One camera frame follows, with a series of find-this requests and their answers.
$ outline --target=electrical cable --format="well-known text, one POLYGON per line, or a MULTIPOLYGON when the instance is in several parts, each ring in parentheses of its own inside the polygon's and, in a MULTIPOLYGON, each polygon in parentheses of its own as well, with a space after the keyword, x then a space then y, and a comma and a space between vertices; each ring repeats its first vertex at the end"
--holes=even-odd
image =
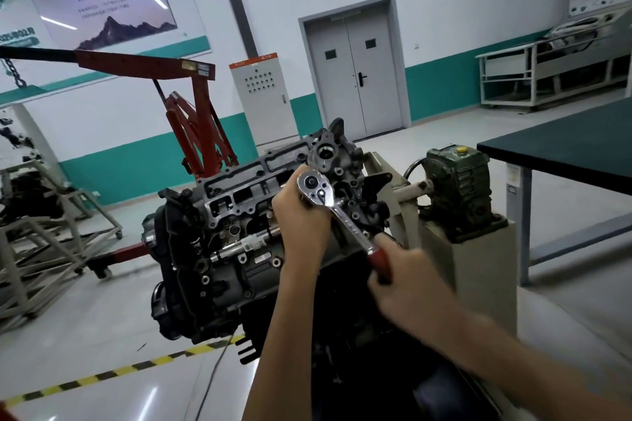
POLYGON ((213 366, 213 371, 210 373, 209 385, 206 387, 206 391, 204 393, 204 397, 201 399, 200 408, 198 409, 198 412, 195 415, 195 421, 198 421, 200 419, 201 410, 204 407, 204 403, 206 403, 207 396, 209 395, 210 385, 211 385, 211 383, 213 383, 213 378, 215 377, 215 373, 217 372, 217 368, 218 368, 219 364, 222 362, 222 358, 224 357, 224 354, 226 353, 226 350, 228 349, 228 346, 231 345, 231 339, 233 339, 233 336, 235 335, 235 332, 236 332, 236 330, 233 332, 231 337, 228 338, 226 346, 222 350, 222 353, 219 355, 219 358, 217 359, 217 363, 215 363, 215 366, 213 366))
POLYGON ((413 164, 409 166, 404 172, 404 178, 408 179, 408 177, 410 177, 410 174, 413 173, 413 170, 415 170, 415 168, 420 166, 425 161, 426 161, 425 158, 420 158, 419 160, 413 162, 413 164))

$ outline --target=engine cover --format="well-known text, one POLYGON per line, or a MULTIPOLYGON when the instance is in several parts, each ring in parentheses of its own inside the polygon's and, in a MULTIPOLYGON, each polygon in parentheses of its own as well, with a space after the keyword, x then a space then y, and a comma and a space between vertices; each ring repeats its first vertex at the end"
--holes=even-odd
MULTIPOLYGON (((377 192, 391 175, 363 174, 362 150, 346 140, 341 119, 253 162, 199 179, 193 189, 165 189, 160 196, 166 203, 145 219, 143 235, 164 279, 152 296, 152 316, 163 336, 199 343, 228 336, 242 322, 248 331, 245 317, 257 312, 249 305, 276 293, 284 263, 272 198, 305 163, 328 177, 343 209, 362 230, 368 235, 383 230, 389 213, 377 192)), ((332 222, 322 267, 354 255, 362 257, 359 245, 332 222)), ((257 331, 246 334, 260 339, 257 331)))

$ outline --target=black workbench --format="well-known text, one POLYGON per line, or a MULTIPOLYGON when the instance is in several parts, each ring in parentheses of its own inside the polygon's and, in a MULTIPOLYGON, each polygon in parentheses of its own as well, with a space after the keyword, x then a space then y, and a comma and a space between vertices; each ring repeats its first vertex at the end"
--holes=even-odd
POLYGON ((490 158, 632 195, 632 98, 487 140, 490 158))
POLYGON ((632 214, 530 248, 532 170, 632 195, 632 98, 478 144, 507 162, 507 217, 517 225, 518 284, 529 266, 632 231, 632 214))

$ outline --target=gray tile floor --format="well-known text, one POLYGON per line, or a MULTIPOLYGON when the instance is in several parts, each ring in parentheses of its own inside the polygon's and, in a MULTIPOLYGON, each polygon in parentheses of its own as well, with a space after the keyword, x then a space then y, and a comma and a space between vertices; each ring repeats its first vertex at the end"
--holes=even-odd
MULTIPOLYGON (((622 98, 604 92, 534 114, 477 109, 363 141, 403 172, 433 147, 476 146, 538 123, 622 98)), ((505 167, 490 163, 494 210, 505 211, 505 167)), ((414 172, 420 180, 423 170, 414 172)), ((140 238, 140 222, 158 198, 121 206, 120 245, 140 238)), ((632 198, 542 173, 533 176, 532 242, 543 243, 632 211, 632 198)), ((94 228, 99 222, 91 222, 94 228)), ((100 282, 87 273, 38 319, 0 335, 0 399, 116 369, 190 346, 168 341, 149 315, 149 297, 161 279, 149 257, 112 268, 100 282)), ((551 357, 575 366, 594 389, 632 395, 632 234, 532 269, 535 286, 519 289, 519 336, 551 357)), ((241 417, 256 363, 243 367, 228 348, 202 408, 201 419, 241 417)), ((149 370, 28 401, 12 408, 24 421, 194 419, 219 352, 178 359, 149 370)))

